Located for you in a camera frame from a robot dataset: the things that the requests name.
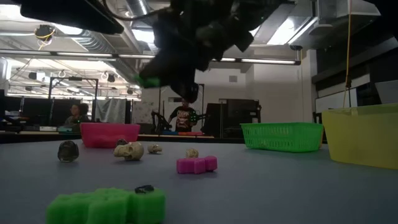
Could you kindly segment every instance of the gray table surface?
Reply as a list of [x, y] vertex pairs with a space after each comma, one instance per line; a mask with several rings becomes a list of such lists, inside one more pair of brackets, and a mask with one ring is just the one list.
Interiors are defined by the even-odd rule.
[[[60, 141], [0, 146], [1, 223], [44, 223], [58, 194], [145, 184], [166, 192], [164, 223], [398, 223], [398, 170], [340, 164], [327, 150], [292, 154], [160, 142], [162, 155], [125, 162], [111, 149], [75, 142], [80, 156], [70, 164], [57, 159]], [[216, 156], [219, 169], [177, 174], [175, 161], [189, 147]]]

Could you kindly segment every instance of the pink basket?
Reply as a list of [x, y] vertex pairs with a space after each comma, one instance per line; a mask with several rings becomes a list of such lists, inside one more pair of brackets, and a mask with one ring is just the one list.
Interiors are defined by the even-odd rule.
[[82, 123], [81, 139], [86, 147], [115, 148], [119, 139], [137, 141], [138, 124]]

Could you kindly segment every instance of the yellow plastic bin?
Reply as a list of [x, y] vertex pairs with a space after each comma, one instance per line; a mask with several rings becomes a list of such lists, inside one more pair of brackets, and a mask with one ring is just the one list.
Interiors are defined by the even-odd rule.
[[322, 113], [334, 161], [398, 169], [398, 104]]

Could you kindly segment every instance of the green sponge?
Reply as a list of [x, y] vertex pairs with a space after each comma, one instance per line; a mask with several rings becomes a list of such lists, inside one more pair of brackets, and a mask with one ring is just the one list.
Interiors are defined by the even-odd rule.
[[165, 195], [160, 189], [137, 194], [98, 189], [88, 194], [59, 195], [46, 211], [46, 224], [151, 224], [165, 217]]

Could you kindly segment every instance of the green plastic basket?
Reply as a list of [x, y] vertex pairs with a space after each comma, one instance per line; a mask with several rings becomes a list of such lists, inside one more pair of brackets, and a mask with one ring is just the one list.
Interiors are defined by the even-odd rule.
[[319, 149], [323, 125], [313, 123], [241, 124], [246, 147], [285, 152]]

